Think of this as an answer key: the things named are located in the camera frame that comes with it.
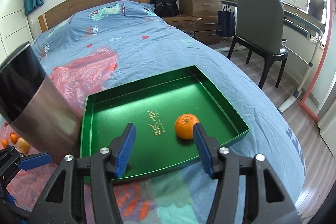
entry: metal bolt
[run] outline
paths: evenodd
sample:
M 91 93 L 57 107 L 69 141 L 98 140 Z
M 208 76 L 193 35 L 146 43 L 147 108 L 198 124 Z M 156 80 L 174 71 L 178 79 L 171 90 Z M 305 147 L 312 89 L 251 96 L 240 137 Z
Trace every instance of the metal bolt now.
M 99 150 L 100 153 L 102 154 L 107 154 L 108 152 L 110 152 L 108 147 L 103 147 L 101 150 Z
M 220 149 L 219 149 L 219 152 L 221 153 L 221 154 L 229 154 L 229 152 L 230 152 L 230 150 L 228 149 L 228 148 L 226 148 L 226 147 L 221 147 Z
M 263 154 L 257 154 L 257 155 L 255 156 L 255 158 L 256 158 L 257 160 L 259 160 L 259 161 L 264 161 L 264 160 L 265 160 L 265 156 L 264 156 Z
M 73 160 L 73 158 L 74 158 L 73 155 L 70 155 L 70 154 L 69 154 L 69 155 L 66 155 L 66 156 L 64 157 L 64 160 L 65 160 L 65 161 L 71 161 L 71 160 Z

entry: pink plastic bag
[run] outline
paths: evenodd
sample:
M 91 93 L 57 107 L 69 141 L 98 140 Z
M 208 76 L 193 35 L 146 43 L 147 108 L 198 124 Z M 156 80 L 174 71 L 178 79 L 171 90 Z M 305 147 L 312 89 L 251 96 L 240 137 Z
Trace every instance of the pink plastic bag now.
M 50 78 L 71 107 L 82 115 L 86 96 L 104 89 L 102 83 L 108 80 L 117 68 L 117 59 L 118 54 L 105 47 L 55 67 Z M 13 145 L 9 139 L 13 131 L 9 125 L 0 125 L 0 139 L 6 139 Z M 35 153 L 38 151 L 31 147 L 28 154 Z M 29 171 L 21 170 L 7 186 L 17 206 L 31 211 L 56 167 L 56 164 L 48 164 Z M 84 190 L 88 223 L 94 223 L 90 186 L 86 185 Z

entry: black and brown tumbler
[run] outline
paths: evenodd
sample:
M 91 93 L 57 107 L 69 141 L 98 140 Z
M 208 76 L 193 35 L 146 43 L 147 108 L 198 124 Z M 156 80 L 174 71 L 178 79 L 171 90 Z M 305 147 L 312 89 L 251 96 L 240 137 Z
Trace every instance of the black and brown tumbler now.
M 19 46 L 0 65 L 0 114 L 53 162 L 78 156 L 80 117 L 56 89 L 30 44 Z

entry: white curtain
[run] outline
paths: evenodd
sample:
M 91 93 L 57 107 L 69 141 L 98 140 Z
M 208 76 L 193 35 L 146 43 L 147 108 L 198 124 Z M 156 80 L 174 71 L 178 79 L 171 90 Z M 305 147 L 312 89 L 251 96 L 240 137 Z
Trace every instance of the white curtain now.
M 328 145 L 331 153 L 336 156 L 336 100 L 329 110 L 317 123 L 321 129 L 320 134 L 325 143 Z

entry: white wardrobe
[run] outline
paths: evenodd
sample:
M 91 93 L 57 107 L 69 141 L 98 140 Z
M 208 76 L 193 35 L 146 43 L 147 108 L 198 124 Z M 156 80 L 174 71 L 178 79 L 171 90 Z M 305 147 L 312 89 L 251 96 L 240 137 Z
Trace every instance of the white wardrobe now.
M 32 40 L 23 0 L 0 0 L 0 63 L 16 47 Z

